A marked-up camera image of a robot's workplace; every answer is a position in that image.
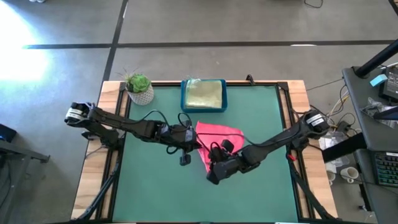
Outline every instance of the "pink towel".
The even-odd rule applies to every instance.
[[[223,142],[224,139],[229,140],[232,144],[234,144],[233,152],[238,151],[242,148],[244,143],[244,138],[242,136],[221,136],[221,135],[207,135],[200,133],[211,133],[211,134],[241,134],[243,132],[236,128],[230,128],[228,126],[223,126],[219,124],[206,124],[197,122],[196,132],[198,133],[198,138],[203,142],[203,144],[210,149],[210,144],[212,142],[217,142],[219,145]],[[198,141],[202,148],[198,150],[201,160],[205,164],[206,171],[210,170],[210,159],[208,158],[209,152],[203,147],[203,144]]]

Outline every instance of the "green mat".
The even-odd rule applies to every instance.
[[[177,124],[179,87],[154,87],[147,106],[132,104],[130,118],[150,110]],[[274,86],[229,86],[224,113],[190,114],[193,125],[223,124],[239,128],[251,141],[263,142],[283,130]],[[158,114],[147,119],[162,120]],[[146,143],[128,134],[124,147],[114,222],[297,222],[285,147],[270,154],[246,174],[237,173],[213,185],[197,152],[191,164],[179,164],[180,151]]]

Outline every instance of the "wooden table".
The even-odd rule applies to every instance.
[[[175,83],[180,81],[167,81],[166,83]],[[241,80],[228,81],[228,82],[242,82]],[[287,82],[289,85],[290,99],[292,106],[295,111],[304,112],[310,109],[308,102],[307,92],[305,91],[304,81],[302,80],[279,80],[279,81],[269,81],[261,80],[256,81],[256,83],[261,82]],[[120,82],[104,82],[101,90],[101,95],[99,97],[98,107],[103,110],[115,113],[116,102],[119,95]],[[127,94],[124,92],[122,98],[122,106],[120,110],[120,115],[124,116],[124,112],[127,105]],[[284,107],[285,122],[286,126],[290,127],[290,119],[288,119],[287,114],[287,103],[285,97],[281,97],[282,105]],[[318,145],[318,141],[311,140],[313,145]],[[88,144],[87,154],[99,148],[101,143],[99,140],[90,141]],[[113,152],[113,160],[111,163],[111,170],[116,160],[116,153]],[[90,155],[84,162],[83,170],[80,177],[80,183],[76,193],[75,204],[73,206],[72,218],[79,217],[86,208],[90,205],[93,199],[96,197],[99,189],[101,188],[101,180],[104,172],[104,165],[106,160],[106,149],[100,149],[98,152]],[[319,202],[326,208],[328,213],[337,217],[337,211],[335,207],[335,202],[331,194],[331,189],[328,182],[328,177],[326,174],[325,164],[323,162],[322,153],[315,148],[307,147],[303,151],[303,159],[305,164],[305,170],[307,173],[307,179],[311,191],[314,193]],[[109,198],[111,194],[111,188],[108,190],[103,206],[102,216],[106,217],[108,214]],[[299,190],[300,204],[302,205],[303,217],[309,217],[307,209],[307,201],[301,190]]]

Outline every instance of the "blue container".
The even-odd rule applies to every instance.
[[[226,82],[225,80],[219,80],[221,81],[221,86],[223,87],[223,92],[222,92],[222,104],[221,108],[186,108],[185,107],[185,87],[187,86],[188,80],[182,80],[181,81],[181,110],[186,112],[186,113],[222,113],[226,110],[228,107],[228,101],[226,99]]]

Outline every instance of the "computer keyboard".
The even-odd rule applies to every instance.
[[[377,183],[398,187],[398,153],[375,152],[373,156]]]

